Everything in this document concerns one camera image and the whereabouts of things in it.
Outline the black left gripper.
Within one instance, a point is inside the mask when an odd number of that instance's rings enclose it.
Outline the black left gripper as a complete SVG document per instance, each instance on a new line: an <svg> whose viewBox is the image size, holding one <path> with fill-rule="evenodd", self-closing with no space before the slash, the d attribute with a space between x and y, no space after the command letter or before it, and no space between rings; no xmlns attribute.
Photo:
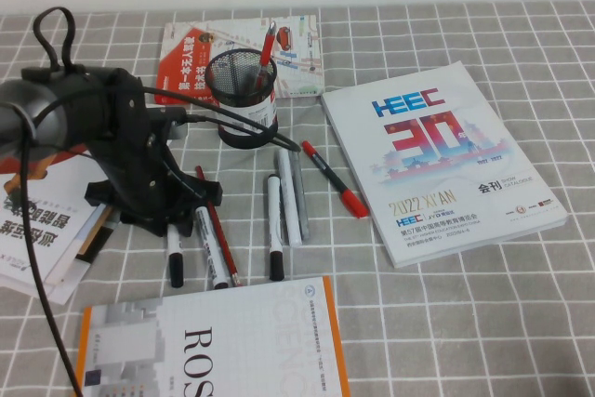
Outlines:
<svg viewBox="0 0 595 397"><path fill-rule="evenodd" d="M121 223L164 237L165 220L133 215L173 215L179 234L190 237L194 208L221 202L220 184L181 172L167 147L185 109L147 108L141 81L124 69L25 68L20 105L33 121L33 156L86 146L108 179L87 197L121 210Z"/></svg>

